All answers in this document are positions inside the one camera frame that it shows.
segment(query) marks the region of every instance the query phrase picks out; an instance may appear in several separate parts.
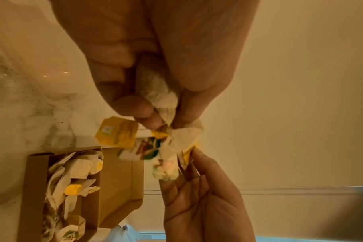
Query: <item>person's right hand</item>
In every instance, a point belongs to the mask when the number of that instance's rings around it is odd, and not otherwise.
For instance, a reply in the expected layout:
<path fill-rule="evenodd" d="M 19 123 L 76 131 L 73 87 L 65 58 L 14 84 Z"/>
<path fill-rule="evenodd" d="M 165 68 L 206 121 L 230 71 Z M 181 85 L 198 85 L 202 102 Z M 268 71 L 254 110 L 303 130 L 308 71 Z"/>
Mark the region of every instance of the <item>person's right hand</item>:
<path fill-rule="evenodd" d="M 232 80 L 259 0 L 51 0 L 120 115 L 156 129 L 161 117 L 134 94 L 140 55 L 163 57 L 184 88 L 173 126 L 193 122 Z"/>
<path fill-rule="evenodd" d="M 192 156 L 176 181 L 160 181 L 167 242 L 256 242 L 237 187 L 215 160 Z"/>

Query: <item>cardboard box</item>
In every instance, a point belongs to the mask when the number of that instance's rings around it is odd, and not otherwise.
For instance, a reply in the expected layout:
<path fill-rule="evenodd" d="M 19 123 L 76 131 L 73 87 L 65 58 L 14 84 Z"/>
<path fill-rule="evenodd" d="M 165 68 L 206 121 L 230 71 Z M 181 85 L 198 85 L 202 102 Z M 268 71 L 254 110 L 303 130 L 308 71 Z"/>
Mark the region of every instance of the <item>cardboard box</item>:
<path fill-rule="evenodd" d="M 85 234 L 77 241 L 87 242 L 97 228 L 114 228 L 143 203 L 143 161 L 118 160 L 119 148 L 89 147 L 28 157 L 23 184 L 18 242 L 40 242 L 47 171 L 54 156 L 70 152 L 98 150 L 104 160 L 103 168 L 95 175 L 93 185 L 100 190 L 82 197 L 81 216 L 86 220 Z"/>

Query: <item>open box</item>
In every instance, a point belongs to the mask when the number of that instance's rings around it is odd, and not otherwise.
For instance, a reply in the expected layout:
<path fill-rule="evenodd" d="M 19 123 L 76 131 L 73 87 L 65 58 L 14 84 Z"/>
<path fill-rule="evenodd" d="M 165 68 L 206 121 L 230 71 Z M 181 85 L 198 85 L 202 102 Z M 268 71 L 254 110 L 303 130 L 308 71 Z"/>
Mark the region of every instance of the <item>open box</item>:
<path fill-rule="evenodd" d="M 114 228 L 143 203 L 143 161 L 118 160 L 119 148 L 89 147 L 28 157 L 23 184 L 18 242 L 40 242 L 47 171 L 54 156 L 75 151 L 98 150 L 103 168 L 91 179 L 100 190 L 82 197 L 81 216 L 86 220 L 85 234 L 77 241 L 89 241 L 101 228 Z"/>

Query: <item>pile of tea bags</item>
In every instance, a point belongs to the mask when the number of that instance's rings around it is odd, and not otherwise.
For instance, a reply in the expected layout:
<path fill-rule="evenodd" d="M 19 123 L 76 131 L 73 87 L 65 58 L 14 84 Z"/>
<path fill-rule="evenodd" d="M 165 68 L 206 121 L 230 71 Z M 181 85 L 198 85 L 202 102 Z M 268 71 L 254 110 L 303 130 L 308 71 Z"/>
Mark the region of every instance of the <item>pile of tea bags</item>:
<path fill-rule="evenodd" d="M 103 121 L 96 138 L 101 144 L 123 148 L 120 159 L 152 160 L 155 178 L 175 180 L 179 175 L 178 160 L 186 169 L 191 151 L 199 146 L 203 125 L 197 120 L 183 128 L 172 128 L 182 88 L 164 60 L 143 55 L 136 68 L 135 85 L 135 93 L 151 102 L 164 125 L 153 130 L 151 137 L 136 138 L 138 123 L 111 117 Z"/>
<path fill-rule="evenodd" d="M 43 215 L 42 242 L 68 242 L 81 238 L 86 222 L 80 211 L 73 212 L 77 200 L 99 190 L 89 179 L 103 167 L 97 150 L 52 156 Z"/>

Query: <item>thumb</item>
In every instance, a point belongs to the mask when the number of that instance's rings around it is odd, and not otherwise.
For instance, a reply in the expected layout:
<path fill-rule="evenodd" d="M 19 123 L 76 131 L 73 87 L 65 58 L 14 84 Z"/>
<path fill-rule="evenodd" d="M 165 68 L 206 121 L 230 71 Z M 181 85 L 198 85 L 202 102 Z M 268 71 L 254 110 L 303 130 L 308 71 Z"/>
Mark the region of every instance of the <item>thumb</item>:
<path fill-rule="evenodd" d="M 214 159 L 203 154 L 198 148 L 194 148 L 192 157 L 197 171 L 200 175 L 205 175 L 210 189 L 216 195 L 230 203 L 243 204 L 240 191 Z"/>

